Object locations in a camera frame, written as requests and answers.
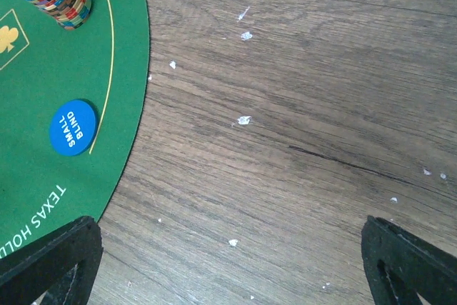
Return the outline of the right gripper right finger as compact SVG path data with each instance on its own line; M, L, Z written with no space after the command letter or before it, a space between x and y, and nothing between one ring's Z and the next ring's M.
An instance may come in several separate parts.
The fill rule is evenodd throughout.
M368 216L361 255L375 304L456 303L456 257L400 226Z

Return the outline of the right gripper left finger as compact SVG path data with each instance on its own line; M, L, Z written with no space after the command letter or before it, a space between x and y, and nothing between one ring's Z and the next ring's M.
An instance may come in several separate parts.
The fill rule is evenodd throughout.
M81 216L1 259L1 303L87 304L102 254L99 225Z

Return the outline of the blue small blind button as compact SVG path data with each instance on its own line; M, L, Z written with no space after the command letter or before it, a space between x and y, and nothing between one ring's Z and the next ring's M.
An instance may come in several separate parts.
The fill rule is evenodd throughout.
M54 114L49 138L54 150L63 156L84 153L96 135L98 118L89 102L74 99L62 105Z

